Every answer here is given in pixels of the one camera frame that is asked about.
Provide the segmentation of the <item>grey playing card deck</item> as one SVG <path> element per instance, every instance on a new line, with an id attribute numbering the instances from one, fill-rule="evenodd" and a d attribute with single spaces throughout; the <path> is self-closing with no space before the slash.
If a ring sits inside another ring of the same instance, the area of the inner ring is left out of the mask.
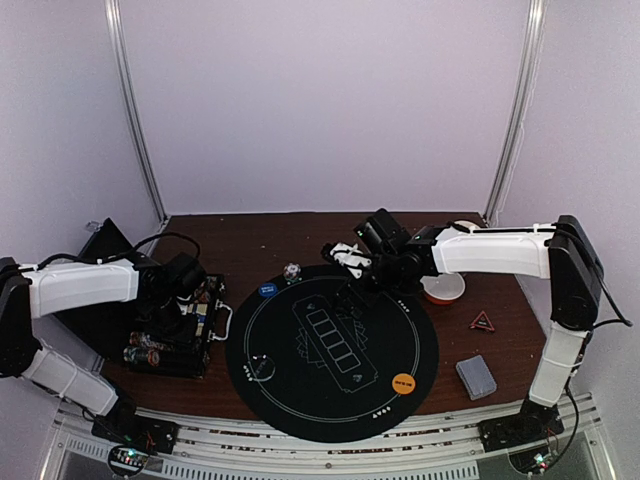
<path id="1" fill-rule="evenodd" d="M 481 355 L 457 362 L 455 369 L 472 401 L 497 391 L 497 383 Z"/>

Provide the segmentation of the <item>red black triangle button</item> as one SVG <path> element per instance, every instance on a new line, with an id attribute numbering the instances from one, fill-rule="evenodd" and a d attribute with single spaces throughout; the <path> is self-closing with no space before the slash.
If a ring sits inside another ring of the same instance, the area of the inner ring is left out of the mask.
<path id="1" fill-rule="evenodd" d="M 472 330 L 482 330 L 489 333 L 495 332 L 495 327 L 485 311 L 481 311 L 470 323 L 469 328 Z"/>

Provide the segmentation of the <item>blue small blind button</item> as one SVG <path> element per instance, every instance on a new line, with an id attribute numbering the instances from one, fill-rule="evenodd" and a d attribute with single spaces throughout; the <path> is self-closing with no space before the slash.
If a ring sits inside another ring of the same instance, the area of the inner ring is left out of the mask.
<path id="1" fill-rule="evenodd" d="M 278 286 L 275 283 L 267 282 L 262 284 L 258 288 L 258 293 L 264 298 L 270 298 L 275 296 L 279 292 Z"/>

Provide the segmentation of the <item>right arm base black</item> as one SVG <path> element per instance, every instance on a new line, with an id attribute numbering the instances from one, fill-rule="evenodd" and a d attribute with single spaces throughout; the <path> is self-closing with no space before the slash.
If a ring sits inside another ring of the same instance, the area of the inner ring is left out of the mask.
<path id="1" fill-rule="evenodd" d="M 545 440 L 549 433 L 559 435 L 565 430 L 556 405 L 545 407 L 526 398 L 513 415 L 483 420 L 478 424 L 485 452 L 510 449 Z"/>

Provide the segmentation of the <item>clear acrylic dealer puck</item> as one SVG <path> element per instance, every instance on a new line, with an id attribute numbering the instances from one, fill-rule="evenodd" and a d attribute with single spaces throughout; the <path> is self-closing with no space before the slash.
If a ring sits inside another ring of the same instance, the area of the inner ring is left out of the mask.
<path id="1" fill-rule="evenodd" d="M 266 354 L 251 355 L 248 364 L 249 379 L 257 383 L 270 381 L 276 373 L 274 360 Z"/>

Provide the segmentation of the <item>poker chip stack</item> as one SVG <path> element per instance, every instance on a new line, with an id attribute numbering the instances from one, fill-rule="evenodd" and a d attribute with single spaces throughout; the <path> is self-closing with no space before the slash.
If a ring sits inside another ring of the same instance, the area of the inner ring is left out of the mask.
<path id="1" fill-rule="evenodd" d="M 283 277 L 287 283 L 295 283 L 300 280 L 301 267 L 296 263 L 288 263 L 283 269 Z"/>

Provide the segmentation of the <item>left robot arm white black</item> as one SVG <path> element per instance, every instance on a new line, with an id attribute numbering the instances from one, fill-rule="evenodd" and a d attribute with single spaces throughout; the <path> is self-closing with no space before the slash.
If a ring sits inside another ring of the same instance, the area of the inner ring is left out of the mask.
<path id="1" fill-rule="evenodd" d="M 105 417 L 106 429 L 123 444 L 144 433 L 138 415 L 120 405 L 116 388 L 78 366 L 33 334 L 35 319 L 109 303 L 131 304 L 145 320 L 174 332 L 184 323 L 179 306 L 205 281 L 197 258 L 181 253 L 167 264 L 127 254 L 79 260 L 56 254 L 39 264 L 1 260 L 1 375 L 23 377 Z"/>

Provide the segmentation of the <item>orange big blind button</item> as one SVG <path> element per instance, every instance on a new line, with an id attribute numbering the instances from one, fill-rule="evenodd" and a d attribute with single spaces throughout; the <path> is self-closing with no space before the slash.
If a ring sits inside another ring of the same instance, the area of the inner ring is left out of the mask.
<path id="1" fill-rule="evenodd" d="M 396 394 L 409 395 L 416 389 L 416 380 L 408 373 L 398 373 L 393 377 L 391 386 Z"/>

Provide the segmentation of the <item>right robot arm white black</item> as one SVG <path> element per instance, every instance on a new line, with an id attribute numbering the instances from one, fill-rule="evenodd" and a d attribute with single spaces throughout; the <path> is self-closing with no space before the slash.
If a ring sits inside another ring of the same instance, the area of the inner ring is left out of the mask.
<path id="1" fill-rule="evenodd" d="M 557 402 L 579 368 L 600 300 L 611 296 L 604 268 L 580 222 L 562 215 L 550 224 L 468 228 L 456 222 L 411 234 L 384 208 L 354 229 L 360 241 L 327 244 L 325 260 L 352 276 L 342 296 L 348 308 L 370 306 L 380 292 L 413 294 L 425 277 L 456 273 L 524 275 L 551 284 L 551 327 L 534 380 L 512 430 L 530 442 L 557 415 Z"/>

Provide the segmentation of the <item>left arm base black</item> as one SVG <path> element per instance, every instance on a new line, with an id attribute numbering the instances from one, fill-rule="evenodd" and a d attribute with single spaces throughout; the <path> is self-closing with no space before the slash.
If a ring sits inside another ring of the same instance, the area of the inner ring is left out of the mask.
<path id="1" fill-rule="evenodd" d="M 122 397 L 105 415 L 93 416 L 91 434 L 155 455 L 173 452 L 178 430 L 175 422 L 138 414 L 134 401 Z"/>

